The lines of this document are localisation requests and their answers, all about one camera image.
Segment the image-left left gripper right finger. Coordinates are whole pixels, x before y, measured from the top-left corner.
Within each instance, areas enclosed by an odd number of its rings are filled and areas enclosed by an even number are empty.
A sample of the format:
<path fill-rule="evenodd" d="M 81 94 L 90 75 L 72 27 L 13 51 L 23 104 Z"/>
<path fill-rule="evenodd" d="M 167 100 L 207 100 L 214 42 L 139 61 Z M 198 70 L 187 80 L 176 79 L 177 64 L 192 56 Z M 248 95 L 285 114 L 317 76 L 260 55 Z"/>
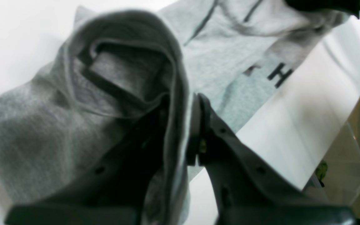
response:
<path fill-rule="evenodd" d="M 347 206 L 326 204 L 291 185 L 245 146 L 199 93 L 192 100 L 186 151 L 204 166 L 218 209 L 217 225 L 354 225 Z"/>

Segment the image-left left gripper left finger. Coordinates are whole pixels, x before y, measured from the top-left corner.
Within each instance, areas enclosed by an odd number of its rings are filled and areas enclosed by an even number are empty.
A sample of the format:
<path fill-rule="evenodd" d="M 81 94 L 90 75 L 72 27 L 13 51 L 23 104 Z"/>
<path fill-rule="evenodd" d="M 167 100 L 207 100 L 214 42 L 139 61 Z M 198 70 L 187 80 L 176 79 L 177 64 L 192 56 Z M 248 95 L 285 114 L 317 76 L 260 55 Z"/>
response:
<path fill-rule="evenodd" d="M 7 225 L 139 225 L 149 182 L 163 165 L 168 104 L 137 121 L 84 175 L 59 192 L 15 205 Z"/>

